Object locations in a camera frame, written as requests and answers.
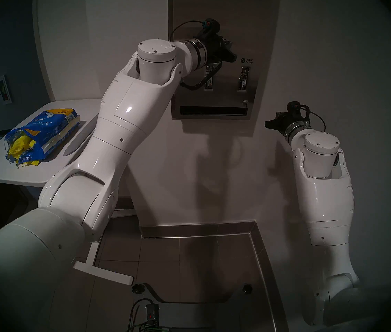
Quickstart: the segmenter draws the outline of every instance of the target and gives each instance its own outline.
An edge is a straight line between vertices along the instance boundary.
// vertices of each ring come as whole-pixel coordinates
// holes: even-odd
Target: wall-mounted dispenser
[[[171,101],[173,119],[250,119],[265,49],[269,0],[169,0],[169,31],[189,20],[206,17],[220,23],[219,35],[237,55],[200,89],[179,87]],[[172,40],[194,38],[201,25],[191,22],[179,27]],[[199,83],[213,71],[208,64],[185,77],[188,85]]]

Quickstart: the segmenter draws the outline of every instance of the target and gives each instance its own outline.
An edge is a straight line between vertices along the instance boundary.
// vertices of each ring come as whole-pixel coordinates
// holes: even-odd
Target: white bracket
[[[111,218],[131,216],[135,214],[136,214],[135,209],[121,209],[121,210],[114,211]],[[95,257],[97,256],[97,251],[98,251],[98,246],[100,245],[100,241],[101,239],[91,244],[91,247],[88,252],[88,257],[86,258],[86,263],[76,261],[74,263],[74,269],[86,272],[87,274],[91,274],[97,277],[105,278],[113,282],[132,285],[132,282],[134,281],[134,277],[124,275],[124,274],[119,274],[114,271],[109,271],[94,266]]]

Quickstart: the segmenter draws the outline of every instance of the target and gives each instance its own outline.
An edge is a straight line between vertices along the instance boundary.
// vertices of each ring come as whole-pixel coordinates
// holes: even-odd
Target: white wall
[[[38,0],[56,101],[102,98],[140,41],[167,38],[168,0]]]
[[[97,85],[102,95],[139,40],[166,36],[167,1],[141,1],[144,8],[139,0],[85,0],[86,66],[97,79],[64,76],[61,90],[81,95],[82,86]],[[299,223],[289,147],[264,121],[292,100],[326,120],[341,141],[354,187],[354,269],[366,285],[391,283],[391,14],[377,0],[274,0],[268,13],[276,15],[275,42],[251,121],[172,120],[168,107],[134,152],[128,187],[143,225],[256,219],[290,330],[313,330],[300,312],[308,234]],[[66,8],[62,14],[67,24],[74,19]],[[63,60],[51,81],[62,71],[79,73]]]

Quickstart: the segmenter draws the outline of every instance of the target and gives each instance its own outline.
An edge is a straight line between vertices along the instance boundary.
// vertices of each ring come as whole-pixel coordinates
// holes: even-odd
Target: blue package
[[[36,116],[30,123],[9,131],[5,136],[8,144],[6,159],[17,165],[32,161],[44,160],[68,135],[74,131],[80,122],[80,116],[74,109],[49,109]],[[27,135],[32,140],[20,148],[20,152],[10,154],[13,143]]]

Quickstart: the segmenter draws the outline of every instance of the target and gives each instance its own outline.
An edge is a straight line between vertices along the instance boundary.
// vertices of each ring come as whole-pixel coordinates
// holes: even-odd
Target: black knob
[[[145,286],[143,284],[137,283],[132,286],[132,292],[134,294],[142,294],[145,291]]]
[[[251,294],[252,293],[252,286],[250,284],[245,284],[243,286],[243,292],[245,294]]]

